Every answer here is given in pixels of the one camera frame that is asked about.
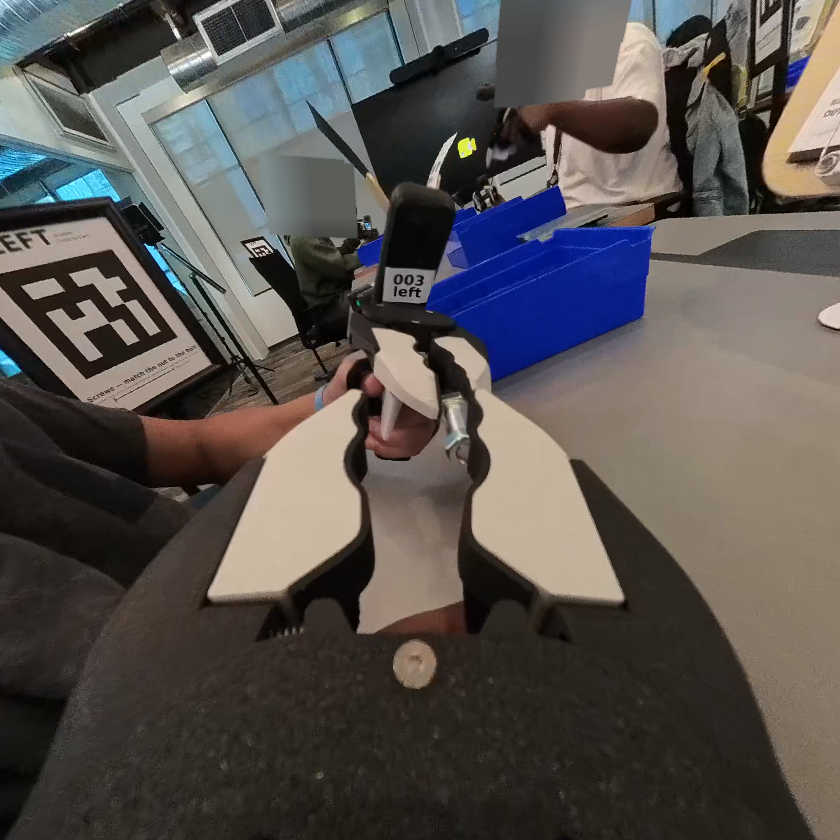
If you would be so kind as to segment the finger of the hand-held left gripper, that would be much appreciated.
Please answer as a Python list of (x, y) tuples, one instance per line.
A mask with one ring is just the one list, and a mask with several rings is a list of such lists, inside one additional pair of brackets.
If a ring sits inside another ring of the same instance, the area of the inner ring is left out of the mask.
[(438, 423), (441, 405), (437, 377), (417, 351), (414, 336), (393, 329), (373, 329), (372, 335), (376, 345), (372, 374), (384, 388), (378, 397), (381, 437), (389, 440), (405, 406)]
[(465, 338), (434, 340), (434, 372), (441, 396), (492, 392), (489, 362)]

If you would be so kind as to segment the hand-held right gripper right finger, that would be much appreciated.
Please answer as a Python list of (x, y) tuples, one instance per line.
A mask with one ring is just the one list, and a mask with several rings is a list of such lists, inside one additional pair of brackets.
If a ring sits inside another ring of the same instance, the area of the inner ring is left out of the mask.
[(563, 448), (487, 390), (469, 400), (468, 431), (458, 573), (471, 628), (507, 601), (538, 632), (557, 607), (623, 608), (623, 588)]

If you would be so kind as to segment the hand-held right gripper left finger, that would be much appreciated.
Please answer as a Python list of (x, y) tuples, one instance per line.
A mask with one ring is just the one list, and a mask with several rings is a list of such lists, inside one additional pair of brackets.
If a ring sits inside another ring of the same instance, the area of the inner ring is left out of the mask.
[(351, 630), (375, 569), (366, 398), (348, 391), (263, 458), (206, 598), (270, 604), (300, 626), (310, 604), (338, 603)]

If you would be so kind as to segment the blue plastic bin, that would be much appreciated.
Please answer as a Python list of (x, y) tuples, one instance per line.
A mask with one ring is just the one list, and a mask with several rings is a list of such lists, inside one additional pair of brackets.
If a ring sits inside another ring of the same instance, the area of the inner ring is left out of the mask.
[(566, 214), (560, 187), (554, 185), (530, 197), (516, 197), (477, 213), (473, 207), (458, 211), (451, 233), (455, 246), (449, 264), (467, 269), (521, 244), (520, 235)]
[(437, 281), (427, 309), (485, 344), (496, 382), (641, 319), (654, 231), (559, 229)]
[[(465, 270), (469, 267), (465, 251), (460, 244), (458, 231), (459, 227), (463, 227), (464, 224), (476, 216), (477, 212), (472, 206), (461, 208), (456, 212), (455, 225), (448, 237), (448, 242), (444, 252), (448, 259), (448, 263), (454, 268)], [(384, 237), (380, 236), (358, 248), (357, 255), (363, 266), (372, 267), (378, 263), (382, 252), (383, 240)]]

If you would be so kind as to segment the person's left forearm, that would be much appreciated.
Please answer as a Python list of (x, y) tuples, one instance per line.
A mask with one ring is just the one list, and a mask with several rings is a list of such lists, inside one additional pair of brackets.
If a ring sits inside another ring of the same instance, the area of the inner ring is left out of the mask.
[(190, 421), (144, 417), (145, 484), (160, 488), (226, 483), (315, 414), (318, 395)]

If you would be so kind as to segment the grey desk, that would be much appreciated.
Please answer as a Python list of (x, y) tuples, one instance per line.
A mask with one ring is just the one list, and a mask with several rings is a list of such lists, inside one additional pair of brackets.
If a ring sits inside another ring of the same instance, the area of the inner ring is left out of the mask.
[(838, 838), (838, 212), (658, 223), (644, 317), (494, 384), (704, 595)]

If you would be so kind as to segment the person's left hand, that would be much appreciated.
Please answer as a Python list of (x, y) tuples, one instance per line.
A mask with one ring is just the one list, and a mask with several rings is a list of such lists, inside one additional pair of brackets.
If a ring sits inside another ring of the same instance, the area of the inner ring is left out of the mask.
[[(363, 351), (353, 351), (343, 358), (329, 382), (325, 407), (352, 388), (362, 391), (369, 401), (384, 401), (385, 387), (371, 372)], [(419, 455), (436, 432), (436, 421), (403, 406), (388, 436), (382, 431), (382, 417), (369, 414), (365, 446), (380, 459), (409, 459)]]

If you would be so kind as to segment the printed instruction sheet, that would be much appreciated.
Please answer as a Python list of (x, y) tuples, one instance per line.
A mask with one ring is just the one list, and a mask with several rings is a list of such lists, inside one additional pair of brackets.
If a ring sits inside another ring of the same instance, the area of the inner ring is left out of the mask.
[(792, 163), (817, 161), (825, 149), (838, 148), (839, 70), (804, 121), (788, 152)]
[(437, 153), (437, 157), (434, 161), (433, 167), (429, 172), (426, 186), (433, 189), (439, 189), (440, 184), (442, 181), (442, 170), (444, 168), (444, 164), (448, 158), (448, 154), (451, 151), (456, 139), (458, 137), (458, 133), (453, 133), (442, 145), (440, 151)]

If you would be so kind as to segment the black office chair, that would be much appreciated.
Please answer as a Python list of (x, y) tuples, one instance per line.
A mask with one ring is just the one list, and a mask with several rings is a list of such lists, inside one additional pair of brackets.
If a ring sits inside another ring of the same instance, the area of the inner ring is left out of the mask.
[(307, 304), (299, 288), (297, 272), (278, 251), (250, 257), (249, 262), (289, 308), (302, 346), (313, 354), (321, 369), (321, 373), (314, 376), (315, 382), (329, 382), (334, 371), (322, 361), (318, 348), (329, 343), (339, 346), (345, 338), (346, 328), (339, 328), (328, 308)]
[(675, 214), (695, 217), (692, 212), (692, 160), (687, 148), (686, 106), (694, 79), (707, 78), (728, 100), (739, 121), (749, 185), (749, 213), (756, 213), (765, 194), (761, 171), (769, 131), (760, 117), (739, 103), (746, 90), (744, 70), (736, 65), (728, 36), (728, 21), (713, 24), (697, 15), (677, 27), (664, 49), (666, 122), (670, 150), (675, 156), (680, 182), (680, 201)]

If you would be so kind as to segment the black video bar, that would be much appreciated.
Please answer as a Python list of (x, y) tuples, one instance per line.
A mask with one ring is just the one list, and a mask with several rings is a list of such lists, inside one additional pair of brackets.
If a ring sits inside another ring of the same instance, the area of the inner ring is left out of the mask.
[(489, 30), (480, 28), (447, 45), (437, 45), (425, 55), (392, 70), (390, 82), (394, 87), (400, 87), (428, 74), (436, 74), (456, 62), (480, 52), (489, 41)]

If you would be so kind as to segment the ceiling air vent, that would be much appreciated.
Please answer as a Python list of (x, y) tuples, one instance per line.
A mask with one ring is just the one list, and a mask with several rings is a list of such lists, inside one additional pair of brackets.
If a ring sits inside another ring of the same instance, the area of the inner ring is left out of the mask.
[(220, 1), (197, 12), (193, 20), (218, 65), (283, 35), (270, 1)]

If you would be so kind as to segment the framed marker poster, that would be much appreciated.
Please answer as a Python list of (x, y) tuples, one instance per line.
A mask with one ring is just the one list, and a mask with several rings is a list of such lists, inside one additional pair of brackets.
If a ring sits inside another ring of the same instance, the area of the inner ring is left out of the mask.
[(2, 209), (1, 343), (39, 388), (138, 413), (228, 367), (107, 197)]

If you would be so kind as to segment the denim jacket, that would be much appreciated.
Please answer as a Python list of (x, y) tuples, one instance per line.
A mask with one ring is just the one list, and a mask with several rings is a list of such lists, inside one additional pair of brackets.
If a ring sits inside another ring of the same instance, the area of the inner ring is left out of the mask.
[(747, 215), (749, 185), (739, 119), (728, 100), (702, 75), (694, 79), (690, 90), (686, 125), (693, 214)]

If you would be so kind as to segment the white document stand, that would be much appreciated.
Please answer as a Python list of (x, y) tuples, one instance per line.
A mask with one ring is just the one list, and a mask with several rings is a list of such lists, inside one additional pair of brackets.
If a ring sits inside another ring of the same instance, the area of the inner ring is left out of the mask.
[[(815, 174), (825, 186), (839, 187), (839, 149), (825, 149), (816, 165)], [(822, 310), (818, 322), (831, 330), (839, 330), (839, 303)]]

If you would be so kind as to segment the black-and-white marker sign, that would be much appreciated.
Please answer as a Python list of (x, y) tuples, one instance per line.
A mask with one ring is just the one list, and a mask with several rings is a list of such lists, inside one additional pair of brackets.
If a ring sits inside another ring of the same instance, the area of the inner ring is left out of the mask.
[(787, 60), (793, 1), (751, 1), (749, 74), (758, 77)]

